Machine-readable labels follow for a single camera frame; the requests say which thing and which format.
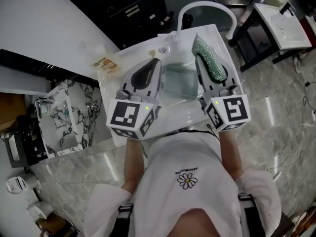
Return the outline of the cardboard box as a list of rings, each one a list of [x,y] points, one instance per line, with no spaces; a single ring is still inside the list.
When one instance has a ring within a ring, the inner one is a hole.
[[[0,93],[0,132],[10,128],[19,116],[26,114],[24,95]]]

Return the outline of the black metal cart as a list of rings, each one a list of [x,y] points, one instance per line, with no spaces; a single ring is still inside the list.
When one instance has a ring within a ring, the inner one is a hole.
[[[12,168],[29,167],[48,158],[39,122],[29,115],[17,117],[4,134],[4,141]]]

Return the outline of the tall black cabinet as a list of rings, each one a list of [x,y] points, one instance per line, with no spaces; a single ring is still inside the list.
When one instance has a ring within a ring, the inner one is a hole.
[[[120,50],[156,37],[174,12],[165,0],[69,0]]]

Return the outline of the green scrubbing sponge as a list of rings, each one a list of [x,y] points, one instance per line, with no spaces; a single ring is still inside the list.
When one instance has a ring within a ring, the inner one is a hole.
[[[205,40],[198,34],[196,34],[193,42],[192,54],[194,57],[200,56],[202,58],[205,63],[206,71],[213,82],[222,83],[228,79],[223,65]]]

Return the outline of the person's right forearm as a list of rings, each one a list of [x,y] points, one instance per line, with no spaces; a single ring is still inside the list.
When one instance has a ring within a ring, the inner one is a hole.
[[[232,130],[219,132],[222,165],[233,180],[243,173],[242,161],[237,147],[235,134]]]

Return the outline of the white round device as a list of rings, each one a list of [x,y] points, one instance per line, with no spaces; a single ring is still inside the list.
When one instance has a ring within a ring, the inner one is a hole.
[[[5,187],[10,194],[19,194],[24,191],[30,191],[38,184],[36,176],[26,174],[22,176],[11,177],[7,180]]]

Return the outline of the small white square sink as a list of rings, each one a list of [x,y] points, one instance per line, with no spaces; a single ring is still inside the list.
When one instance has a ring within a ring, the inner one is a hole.
[[[288,11],[281,14],[278,7],[266,4],[256,3],[254,8],[272,33],[280,50],[312,46],[295,14]]]

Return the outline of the person's left forearm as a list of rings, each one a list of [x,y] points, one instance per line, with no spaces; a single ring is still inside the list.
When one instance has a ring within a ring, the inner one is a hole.
[[[145,172],[143,148],[138,140],[127,139],[122,188],[134,194]]]

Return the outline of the clear soap pump bottle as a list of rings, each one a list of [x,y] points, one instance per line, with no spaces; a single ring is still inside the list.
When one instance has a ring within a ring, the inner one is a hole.
[[[79,50],[85,58],[86,64],[95,71],[113,74],[121,69],[122,62],[119,56],[106,49],[102,43],[81,42]]]

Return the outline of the white ceramic sink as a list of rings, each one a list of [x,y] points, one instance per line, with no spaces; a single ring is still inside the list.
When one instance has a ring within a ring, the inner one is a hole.
[[[124,49],[116,53],[122,62],[120,70],[110,75],[97,71],[106,116],[108,116],[109,113],[110,100],[115,98],[125,72],[139,62],[150,58],[150,50],[156,51],[155,57],[161,60],[163,66],[181,64],[182,66],[196,70],[191,48],[194,38],[196,34],[198,34],[218,56],[221,63],[230,64],[235,67],[225,45],[225,38],[222,36],[222,33],[218,31],[216,25],[210,24],[182,30],[181,34],[184,37],[180,41],[180,44],[176,43],[173,36],[166,36],[156,37]],[[168,48],[168,53],[159,53],[158,49],[164,46]],[[240,85],[237,70],[236,77],[237,85]],[[146,139],[167,134],[207,119],[196,98],[184,98],[171,95],[165,93],[160,87],[158,100],[160,101],[162,109],[158,113],[158,121],[154,123],[153,128],[151,128],[145,136]]]

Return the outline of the white curved faucet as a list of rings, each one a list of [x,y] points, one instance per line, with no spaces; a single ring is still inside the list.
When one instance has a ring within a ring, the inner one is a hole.
[[[226,39],[231,40],[233,38],[234,31],[237,27],[237,18],[230,9],[228,9],[222,4],[212,2],[212,1],[196,1],[184,6],[178,14],[177,31],[170,32],[169,34],[158,34],[158,37],[173,36],[176,40],[180,40],[181,32],[182,32],[182,20],[183,20],[184,14],[192,8],[201,7],[201,6],[208,6],[208,7],[220,9],[230,16],[232,20],[232,25],[229,31],[226,33]]]

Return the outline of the black kitchen appliance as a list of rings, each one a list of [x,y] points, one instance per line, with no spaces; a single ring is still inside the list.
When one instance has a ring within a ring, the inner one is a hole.
[[[0,65],[45,78],[51,82],[51,85],[57,85],[57,83],[69,79],[99,88],[99,83],[95,79],[4,49],[0,49]]]

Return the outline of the black faucet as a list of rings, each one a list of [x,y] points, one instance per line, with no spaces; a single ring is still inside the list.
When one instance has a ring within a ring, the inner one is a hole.
[[[294,12],[296,11],[296,9],[290,2],[286,2],[279,12],[283,15],[286,11],[288,11],[292,16],[294,16]]]

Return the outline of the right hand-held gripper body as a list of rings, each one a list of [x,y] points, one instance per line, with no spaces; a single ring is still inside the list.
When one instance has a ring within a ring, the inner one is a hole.
[[[247,95],[241,87],[232,84],[224,88],[203,88],[199,99],[202,110],[218,132],[237,129],[251,120]]]

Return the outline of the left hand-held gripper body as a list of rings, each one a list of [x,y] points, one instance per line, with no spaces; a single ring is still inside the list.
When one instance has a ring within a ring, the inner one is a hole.
[[[160,109],[156,98],[120,89],[110,101],[107,127],[118,136],[142,140],[158,118]]]

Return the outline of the person's white daisy shirt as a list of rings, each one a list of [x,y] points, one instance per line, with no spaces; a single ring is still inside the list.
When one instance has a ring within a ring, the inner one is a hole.
[[[108,184],[92,191],[85,237],[271,237],[281,219],[266,171],[233,180],[219,135],[186,131],[156,140],[134,194]]]

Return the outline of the marble pattern sink cabinet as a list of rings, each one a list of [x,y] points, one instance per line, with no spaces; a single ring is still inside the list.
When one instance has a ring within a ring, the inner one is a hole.
[[[49,158],[73,153],[107,138],[100,89],[65,80],[35,100],[39,128]]]

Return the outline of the black sink stand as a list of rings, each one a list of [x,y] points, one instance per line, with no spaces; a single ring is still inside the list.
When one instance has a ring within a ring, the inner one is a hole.
[[[254,23],[258,22],[259,25],[262,27],[264,33],[266,34],[270,46],[266,48],[264,51],[259,52],[255,42],[251,38],[248,30],[254,26]],[[230,47],[237,47],[241,53],[241,56],[244,59],[244,65],[240,67],[241,72],[245,72],[248,69],[252,68],[256,64],[262,62],[266,58],[270,57],[271,55],[282,51],[283,54],[279,55],[277,58],[273,59],[273,63],[279,63],[295,54],[298,54],[302,51],[310,51],[313,50],[313,47],[309,48],[302,48],[302,49],[288,49],[288,50],[280,50],[272,33],[268,29],[267,25],[260,17],[258,12],[253,9],[250,13],[246,21],[242,24],[241,27],[236,30],[233,35],[233,38],[228,41]]]

